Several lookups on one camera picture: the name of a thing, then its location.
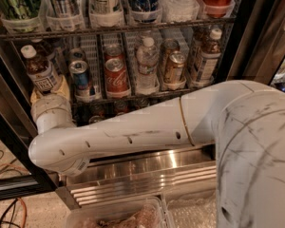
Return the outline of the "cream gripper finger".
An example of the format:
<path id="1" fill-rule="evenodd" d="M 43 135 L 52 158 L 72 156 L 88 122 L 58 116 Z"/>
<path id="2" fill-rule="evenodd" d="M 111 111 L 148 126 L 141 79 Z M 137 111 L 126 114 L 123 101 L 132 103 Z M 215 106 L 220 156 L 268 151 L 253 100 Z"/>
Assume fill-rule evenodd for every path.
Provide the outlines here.
<path id="1" fill-rule="evenodd" d="M 64 75 L 61 76 L 61 85 L 59 86 L 58 89 L 54 90 L 54 93 L 62 97 L 65 97 L 67 100 L 70 99 L 70 90 L 66 77 Z"/>
<path id="2" fill-rule="evenodd" d="M 30 102 L 32 104 L 35 104 L 37 101 L 39 101 L 43 97 L 43 94 L 37 89 L 34 88 L 32 90 L 32 93 L 30 95 Z"/>

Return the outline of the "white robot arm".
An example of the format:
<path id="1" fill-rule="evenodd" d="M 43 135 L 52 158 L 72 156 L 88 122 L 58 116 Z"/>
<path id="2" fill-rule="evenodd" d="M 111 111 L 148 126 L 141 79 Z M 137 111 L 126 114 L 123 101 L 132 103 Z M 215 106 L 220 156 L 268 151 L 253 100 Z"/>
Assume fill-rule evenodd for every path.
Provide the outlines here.
<path id="1" fill-rule="evenodd" d="M 74 176 L 100 154 L 213 143 L 217 227 L 285 228 L 284 92 L 228 81 L 82 127 L 48 117 L 28 149 L 41 168 Z"/>

